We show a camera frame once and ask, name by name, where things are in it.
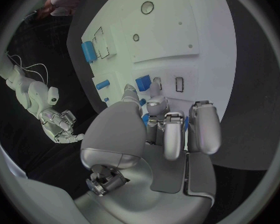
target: blue object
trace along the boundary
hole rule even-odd
[[[151,85],[150,76],[142,76],[136,79],[136,83],[138,85],[139,91],[146,91],[150,88]]]
[[[185,119],[185,132],[187,131],[187,127],[188,127],[188,116]]]
[[[145,99],[141,99],[141,100],[140,100],[140,105],[141,105],[141,106],[145,105],[145,103],[146,103],[146,100],[145,100]]]
[[[83,53],[88,63],[93,63],[97,59],[93,44],[91,41],[82,43]]]
[[[148,123],[148,119],[149,119],[149,114],[145,114],[142,117],[142,120],[144,121],[145,126],[147,127],[147,123]]]
[[[110,85],[110,81],[105,80],[105,81],[103,81],[103,82],[97,84],[97,85],[96,85],[96,88],[97,88],[98,90],[101,90],[102,88],[107,87],[107,86],[109,86],[109,85]]]

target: cable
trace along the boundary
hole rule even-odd
[[[23,70],[25,70],[25,71],[29,71],[29,72],[34,72],[34,73],[38,74],[38,75],[41,77],[43,83],[44,83],[44,79],[43,79],[42,75],[40,75],[40,74],[39,74],[38,72],[36,72],[36,71],[28,70],[27,68],[30,68],[30,67],[33,67],[33,66],[37,66],[37,65],[42,65],[42,66],[44,66],[44,68],[45,68],[45,70],[46,70],[46,73],[47,73],[47,83],[46,83],[46,85],[48,85],[48,82],[49,82],[49,73],[48,73],[48,69],[46,68],[46,66],[45,66],[44,64],[38,63],[38,64],[34,64],[34,65],[32,65],[32,66],[23,67],[23,66],[22,66],[22,59],[21,59],[21,57],[20,57],[19,55],[12,55],[12,56],[10,56],[10,55],[8,54],[8,51],[6,51],[6,55],[7,55],[11,60],[13,60],[21,69],[23,69]],[[19,60],[20,60],[20,65],[13,59],[14,56],[17,56],[17,57],[19,58]]]

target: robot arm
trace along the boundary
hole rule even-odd
[[[46,135],[55,143],[77,142],[84,138],[83,134],[73,135],[76,118],[70,111],[58,113],[52,109],[59,99],[58,89],[48,87],[39,81],[27,78],[23,70],[14,66],[7,56],[3,56],[0,76],[15,91],[17,100],[41,121]]]

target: white panel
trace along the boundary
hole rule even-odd
[[[196,67],[179,67],[179,68],[159,68],[159,69],[143,69],[133,70],[132,75],[134,80],[145,75],[150,76],[151,82],[155,77],[161,78],[162,90],[161,95],[184,101],[195,101],[198,72]],[[176,91],[176,78],[182,77],[184,80],[184,91]],[[140,92],[136,86],[137,92],[142,95],[150,95],[149,89]]]
[[[105,80],[109,80],[109,86],[97,91],[102,101],[105,98],[109,98],[109,101],[106,103],[108,107],[122,99],[123,91],[120,89],[116,72],[95,76],[92,80],[95,86]]]
[[[150,14],[141,11],[146,1],[154,5]],[[199,53],[189,0],[128,0],[121,7],[121,22],[132,62]]]

